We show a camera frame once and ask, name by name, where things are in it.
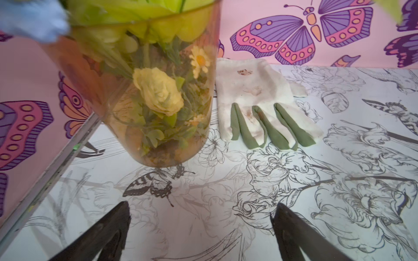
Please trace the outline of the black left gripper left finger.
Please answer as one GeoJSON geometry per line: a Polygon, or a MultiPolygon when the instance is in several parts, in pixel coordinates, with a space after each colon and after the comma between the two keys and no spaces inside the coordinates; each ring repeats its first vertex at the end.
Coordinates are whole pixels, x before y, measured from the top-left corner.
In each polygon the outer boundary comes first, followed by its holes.
{"type": "Polygon", "coordinates": [[[130,222],[129,204],[120,202],[50,261],[119,261],[130,222]]]}

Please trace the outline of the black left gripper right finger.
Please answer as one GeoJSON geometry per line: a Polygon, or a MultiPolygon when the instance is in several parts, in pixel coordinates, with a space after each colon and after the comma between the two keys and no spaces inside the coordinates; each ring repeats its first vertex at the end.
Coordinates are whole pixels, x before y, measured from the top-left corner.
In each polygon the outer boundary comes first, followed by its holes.
{"type": "Polygon", "coordinates": [[[282,203],[270,220],[283,261],[351,260],[282,203]]]}

